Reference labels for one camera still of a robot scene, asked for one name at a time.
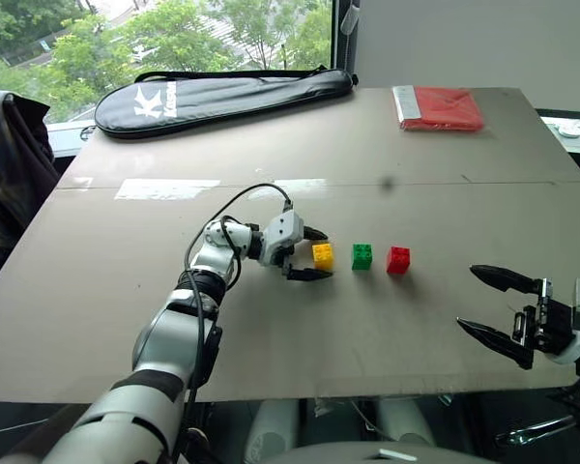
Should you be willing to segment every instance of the red plastic bag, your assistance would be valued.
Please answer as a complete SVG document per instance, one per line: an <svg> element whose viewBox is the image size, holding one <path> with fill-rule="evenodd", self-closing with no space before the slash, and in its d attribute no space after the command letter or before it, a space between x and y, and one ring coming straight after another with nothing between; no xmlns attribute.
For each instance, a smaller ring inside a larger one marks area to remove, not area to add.
<svg viewBox="0 0 580 464"><path fill-rule="evenodd" d="M420 131L478 131L483 118L466 89L393 87L399 126Z"/></svg>

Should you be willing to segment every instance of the floor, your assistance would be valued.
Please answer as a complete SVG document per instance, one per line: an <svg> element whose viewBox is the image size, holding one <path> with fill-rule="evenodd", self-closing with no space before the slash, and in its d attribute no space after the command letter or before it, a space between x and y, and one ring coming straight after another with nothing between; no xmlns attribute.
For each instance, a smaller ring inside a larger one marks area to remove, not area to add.
<svg viewBox="0 0 580 464"><path fill-rule="evenodd" d="M580 434L571 429L527 447L496 449L492 437L511 426L565 416L564 406L547 399L547 391L511 391L458 395L446 406L436 396L419 398L420 409L432 427L439 447L482 455L505 464L542 462L580 463ZM205 431L212 449L225 464L242 461L249 425L258 402L212 405ZM375 439L348 401L328 403L330 412L315 416L315 403L304 404L300 446L337 441ZM0 403L0 429L48 418L61 405ZM0 457L39 424L0 433Z"/></svg>

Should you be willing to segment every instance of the wall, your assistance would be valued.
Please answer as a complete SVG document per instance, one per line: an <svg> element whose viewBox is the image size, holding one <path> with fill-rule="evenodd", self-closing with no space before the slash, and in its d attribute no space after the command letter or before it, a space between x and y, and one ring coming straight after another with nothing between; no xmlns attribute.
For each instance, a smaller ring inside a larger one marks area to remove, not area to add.
<svg viewBox="0 0 580 464"><path fill-rule="evenodd" d="M362 0L363 87L520 87L580 110L580 0Z"/></svg>

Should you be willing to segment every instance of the gray tabletop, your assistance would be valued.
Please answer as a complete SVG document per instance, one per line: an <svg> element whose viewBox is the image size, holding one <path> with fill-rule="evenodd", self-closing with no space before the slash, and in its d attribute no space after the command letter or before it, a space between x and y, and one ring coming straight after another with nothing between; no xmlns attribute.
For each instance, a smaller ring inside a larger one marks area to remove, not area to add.
<svg viewBox="0 0 580 464"><path fill-rule="evenodd" d="M240 187L265 180L289 186L305 222L330 235L335 275L288 282L245 263L200 399L571 382L571 367L537 356L523 371L455 324L508 332L512 311L532 301L481 284L471 264L550 276L565 303L580 276L580 172L518 91L475 95L479 134L402 132L387 90L155 141L97 133L0 274L0 400L91 401L127 374L190 237ZM255 194L231 214L266 223L279 207ZM351 271L353 243L372 243L371 271ZM391 246L411 249L404 277L385 273ZM298 246L295 262L309 261Z"/></svg>

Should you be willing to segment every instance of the lego brick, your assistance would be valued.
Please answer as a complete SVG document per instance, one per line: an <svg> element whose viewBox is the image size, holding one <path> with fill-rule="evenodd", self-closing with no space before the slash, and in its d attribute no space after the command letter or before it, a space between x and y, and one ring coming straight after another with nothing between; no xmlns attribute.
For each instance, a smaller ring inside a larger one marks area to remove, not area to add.
<svg viewBox="0 0 580 464"><path fill-rule="evenodd" d="M313 253L314 268L322 271L330 271L333 269L333 247L331 244L313 245L311 247Z"/></svg>
<svg viewBox="0 0 580 464"><path fill-rule="evenodd" d="M366 271L371 266L372 254L371 245L352 245L352 269L354 271Z"/></svg>
<svg viewBox="0 0 580 464"><path fill-rule="evenodd" d="M410 249L392 246L387 255L387 272L389 274L406 274L410 267Z"/></svg>

